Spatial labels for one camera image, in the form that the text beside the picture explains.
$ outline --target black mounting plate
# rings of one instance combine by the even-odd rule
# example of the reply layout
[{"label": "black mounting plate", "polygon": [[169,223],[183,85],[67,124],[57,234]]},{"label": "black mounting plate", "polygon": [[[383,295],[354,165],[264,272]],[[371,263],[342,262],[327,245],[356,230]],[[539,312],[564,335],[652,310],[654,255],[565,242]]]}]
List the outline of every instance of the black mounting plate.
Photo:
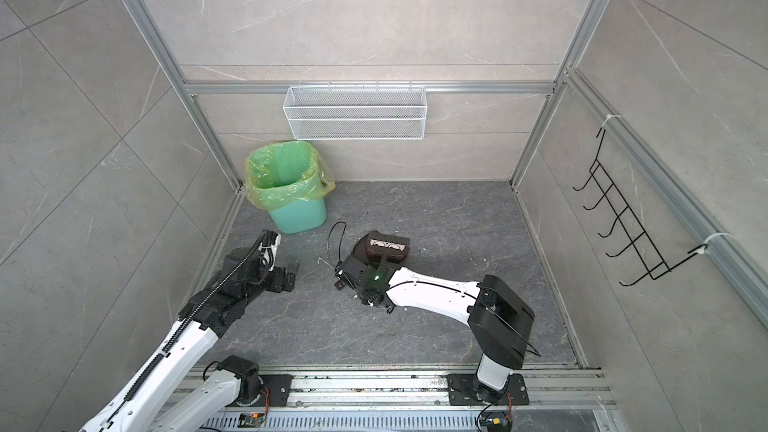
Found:
[{"label": "black mounting plate", "polygon": [[[263,387],[270,389],[270,407],[285,407],[288,405],[288,394],[290,394],[290,384],[293,375],[260,375],[264,382]],[[259,396],[254,402],[253,407],[264,407],[266,397],[264,394]]]},{"label": "black mounting plate", "polygon": [[[448,401],[451,405],[486,405],[485,402],[477,400],[474,394],[469,391],[472,389],[472,382],[475,379],[474,374],[448,374]],[[528,388],[525,387],[525,380],[520,374],[512,374],[507,379],[507,392],[512,398],[512,405],[528,405]],[[502,398],[499,405],[506,404],[506,399]]]}]

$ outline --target teal trash bin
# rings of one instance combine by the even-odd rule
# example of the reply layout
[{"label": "teal trash bin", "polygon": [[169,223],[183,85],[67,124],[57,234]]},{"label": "teal trash bin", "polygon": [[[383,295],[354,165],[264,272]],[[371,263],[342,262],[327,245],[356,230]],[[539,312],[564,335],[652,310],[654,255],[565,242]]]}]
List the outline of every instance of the teal trash bin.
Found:
[{"label": "teal trash bin", "polygon": [[326,221],[327,196],[336,183],[308,142],[282,142],[254,150],[246,159],[246,194],[268,211],[278,230],[296,234]]}]

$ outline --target wire mesh basket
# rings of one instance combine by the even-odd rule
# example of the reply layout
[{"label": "wire mesh basket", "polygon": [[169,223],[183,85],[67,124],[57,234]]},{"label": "wire mesh basket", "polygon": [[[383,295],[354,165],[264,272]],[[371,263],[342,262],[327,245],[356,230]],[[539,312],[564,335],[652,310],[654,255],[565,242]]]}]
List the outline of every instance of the wire mesh basket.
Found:
[{"label": "wire mesh basket", "polygon": [[288,88],[283,110],[297,140],[423,139],[423,86],[312,85]]}]

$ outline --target gray floor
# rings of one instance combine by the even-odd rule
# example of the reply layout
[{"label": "gray floor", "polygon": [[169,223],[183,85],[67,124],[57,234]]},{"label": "gray floor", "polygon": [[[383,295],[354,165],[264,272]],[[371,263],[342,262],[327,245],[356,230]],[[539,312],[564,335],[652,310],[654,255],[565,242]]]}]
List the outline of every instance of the gray floor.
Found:
[{"label": "gray floor", "polygon": [[592,410],[516,410],[512,432],[604,432]]},{"label": "gray floor", "polygon": [[[298,262],[296,289],[265,292],[204,360],[238,354],[259,364],[443,364],[479,361],[472,332],[450,318],[414,308],[369,308],[349,288],[337,291],[325,264],[326,236],[336,220],[349,224],[342,256],[372,229],[405,235],[405,265],[451,280],[495,274],[536,313],[531,342],[541,358],[528,363],[573,364],[571,344],[524,218],[506,182],[342,182],[326,199],[328,220],[283,237],[277,264]],[[225,252],[251,245],[274,225],[244,201]],[[338,245],[337,227],[332,260]]]}]

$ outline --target aluminum frame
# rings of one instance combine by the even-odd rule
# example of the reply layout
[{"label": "aluminum frame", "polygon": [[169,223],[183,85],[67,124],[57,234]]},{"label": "aluminum frame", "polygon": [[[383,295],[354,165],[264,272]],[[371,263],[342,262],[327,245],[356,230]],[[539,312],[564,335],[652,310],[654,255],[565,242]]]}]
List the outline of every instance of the aluminum frame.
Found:
[{"label": "aluminum frame", "polygon": [[[181,400],[202,382],[203,367],[181,381],[165,407]],[[474,374],[476,365],[263,366],[260,374],[292,374],[288,405],[282,410],[480,410],[485,406],[451,406],[447,374]],[[602,370],[529,364],[515,370],[525,378],[531,404],[519,410],[617,410]],[[263,408],[233,408],[240,412]]]},{"label": "aluminum frame", "polygon": [[163,40],[160,31],[152,21],[152,17],[149,15],[147,6],[143,0],[122,0],[125,8],[128,10],[130,18],[133,19],[136,27],[139,29],[141,36],[149,46],[154,58],[160,64],[160,68],[168,78],[168,82],[174,88],[174,91],[181,100],[182,105],[189,113],[194,122],[197,130],[203,136],[208,149],[210,149],[219,167],[224,172],[226,180],[230,183],[232,188],[240,187],[240,179],[235,173],[235,168],[232,166],[232,161],[226,154],[224,147],[219,141],[219,137],[216,134],[214,128],[208,123],[208,120],[203,113],[203,109],[200,104],[185,90],[184,78],[181,75],[181,69],[178,66],[178,62],[170,52],[168,45]]},{"label": "aluminum frame", "polygon": [[562,83],[565,75],[568,73],[569,69],[575,67],[581,60],[581,56],[587,49],[587,45],[594,34],[594,30],[598,27],[600,18],[602,18],[605,10],[608,8],[609,2],[610,0],[589,0],[584,16],[581,17],[581,22],[576,29],[576,34],[574,34],[571,45],[568,47],[568,52],[565,53],[565,58],[563,59],[563,62],[560,65],[560,70],[554,80],[554,83],[557,84],[554,95],[546,101],[542,111],[536,118],[536,123],[531,130],[531,134],[528,136],[525,147],[523,147],[520,159],[518,159],[518,163],[512,172],[512,176],[509,178],[509,183],[513,188],[520,185],[520,181],[525,175],[525,171],[528,170],[528,165],[531,163],[533,154],[536,152],[538,144],[544,136],[544,131],[552,120],[552,115],[554,114],[554,110],[557,109],[558,102],[562,95]]},{"label": "aluminum frame", "polygon": [[440,81],[440,80],[359,80],[359,81],[189,81],[184,87],[189,94],[285,94],[294,86],[420,86],[429,93],[552,93],[554,82],[546,80],[509,81]]},{"label": "aluminum frame", "polygon": [[214,276],[216,265],[219,263],[219,257],[221,257],[221,253],[224,251],[224,244],[226,244],[226,239],[230,235],[230,230],[232,230],[232,225],[237,218],[237,213],[240,211],[244,198],[245,192],[242,188],[235,190],[230,197],[224,214],[222,214],[219,220],[219,225],[216,227],[216,232],[214,232],[214,236],[208,244],[208,249],[205,251],[203,262],[197,269],[194,280],[190,283],[190,290],[184,296],[184,300],[181,301],[182,304],[186,304],[193,295],[203,290],[210,278]]},{"label": "aluminum frame", "polygon": [[[566,83],[602,122],[608,115],[618,115],[594,86],[579,72],[571,69]],[[680,182],[669,167],[632,130],[626,120],[615,117],[604,124],[619,148],[629,157],[656,193],[670,208],[699,244],[725,228],[696,196]],[[709,242],[706,256],[717,266],[763,327],[768,329],[768,274],[757,265],[732,237],[720,235]]]}]

